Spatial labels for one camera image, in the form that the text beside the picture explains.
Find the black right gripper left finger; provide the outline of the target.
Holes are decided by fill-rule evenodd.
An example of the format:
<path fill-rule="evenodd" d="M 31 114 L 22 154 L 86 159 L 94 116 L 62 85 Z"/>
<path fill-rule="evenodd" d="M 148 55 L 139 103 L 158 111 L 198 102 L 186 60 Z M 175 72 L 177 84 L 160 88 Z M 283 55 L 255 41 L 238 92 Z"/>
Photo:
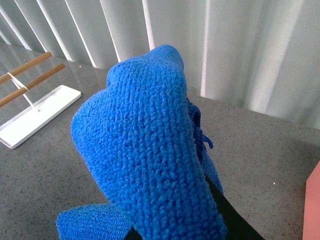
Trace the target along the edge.
<path fill-rule="evenodd" d="M 124 240 L 140 240 L 140 234 L 135 230 L 134 227 L 132 227 L 124 237 Z"/>

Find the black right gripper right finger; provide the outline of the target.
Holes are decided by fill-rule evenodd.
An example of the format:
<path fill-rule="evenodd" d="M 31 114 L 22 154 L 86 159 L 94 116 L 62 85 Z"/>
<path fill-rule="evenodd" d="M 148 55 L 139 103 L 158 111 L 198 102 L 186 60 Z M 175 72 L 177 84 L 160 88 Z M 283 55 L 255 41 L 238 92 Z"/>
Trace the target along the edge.
<path fill-rule="evenodd" d="M 264 240 L 264 238 L 234 209 L 225 196 L 205 174 L 210 192 L 227 228 L 227 240 Z"/>

